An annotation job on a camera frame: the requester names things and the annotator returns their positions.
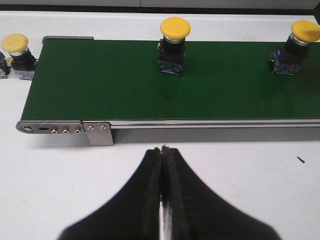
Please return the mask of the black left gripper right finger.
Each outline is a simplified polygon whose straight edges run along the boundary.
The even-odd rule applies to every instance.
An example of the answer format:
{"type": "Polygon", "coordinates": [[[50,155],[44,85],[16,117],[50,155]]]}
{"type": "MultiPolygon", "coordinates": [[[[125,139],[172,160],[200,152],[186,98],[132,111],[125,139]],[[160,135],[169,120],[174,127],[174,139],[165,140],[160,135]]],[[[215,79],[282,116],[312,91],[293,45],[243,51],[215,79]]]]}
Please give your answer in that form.
{"type": "Polygon", "coordinates": [[[264,222],[212,191],[176,148],[162,147],[162,205],[167,240],[278,240],[264,222]]]}

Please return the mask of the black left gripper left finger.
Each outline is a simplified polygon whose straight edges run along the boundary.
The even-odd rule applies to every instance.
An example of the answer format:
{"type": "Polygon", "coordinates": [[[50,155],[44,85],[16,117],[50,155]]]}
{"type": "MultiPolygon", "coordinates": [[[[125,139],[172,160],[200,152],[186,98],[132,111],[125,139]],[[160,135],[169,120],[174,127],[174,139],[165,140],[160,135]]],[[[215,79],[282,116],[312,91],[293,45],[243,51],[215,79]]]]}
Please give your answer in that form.
{"type": "Polygon", "coordinates": [[[67,227],[61,240],[157,240],[162,156],[147,150],[127,183],[106,204],[67,227]]]}

